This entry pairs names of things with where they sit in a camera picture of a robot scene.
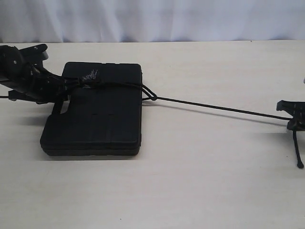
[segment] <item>white backdrop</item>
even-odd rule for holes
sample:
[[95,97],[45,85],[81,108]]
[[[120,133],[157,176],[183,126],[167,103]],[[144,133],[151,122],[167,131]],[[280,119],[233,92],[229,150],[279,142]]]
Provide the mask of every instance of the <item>white backdrop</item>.
[[305,39],[304,0],[0,0],[1,42]]

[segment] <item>white table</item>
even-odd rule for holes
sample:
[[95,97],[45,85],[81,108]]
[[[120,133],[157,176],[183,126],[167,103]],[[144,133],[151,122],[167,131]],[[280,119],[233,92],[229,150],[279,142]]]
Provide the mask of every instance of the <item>white table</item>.
[[[48,46],[51,72],[68,61],[139,63],[159,96],[287,117],[278,101],[305,100],[305,41]],[[136,157],[70,160],[41,150],[51,109],[0,100],[2,229],[305,228],[305,171],[286,121],[150,102]]]

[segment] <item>black plastic case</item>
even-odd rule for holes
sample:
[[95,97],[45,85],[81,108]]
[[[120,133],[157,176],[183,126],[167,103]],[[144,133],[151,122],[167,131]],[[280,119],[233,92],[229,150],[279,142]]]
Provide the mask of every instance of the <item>black plastic case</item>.
[[[138,64],[68,62],[63,77],[98,77],[104,82],[142,84]],[[75,89],[67,111],[55,103],[41,136],[50,156],[124,155],[139,152],[142,92],[135,87]]]

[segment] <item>white curtain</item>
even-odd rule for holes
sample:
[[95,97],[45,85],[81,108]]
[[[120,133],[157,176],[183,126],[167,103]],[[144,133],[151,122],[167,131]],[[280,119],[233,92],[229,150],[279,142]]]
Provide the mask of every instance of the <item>white curtain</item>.
[[305,39],[305,0],[0,0],[0,42]]

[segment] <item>white tabletop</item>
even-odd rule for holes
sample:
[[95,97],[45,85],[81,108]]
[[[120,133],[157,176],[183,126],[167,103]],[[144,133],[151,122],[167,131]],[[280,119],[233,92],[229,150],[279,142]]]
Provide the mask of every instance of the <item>white tabletop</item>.
[[[48,47],[53,73],[68,61],[139,63],[163,97],[286,117],[278,101],[305,101],[305,41]],[[60,159],[39,144],[51,109],[0,100],[2,229],[305,228],[305,171],[287,121],[147,102],[137,156]]]

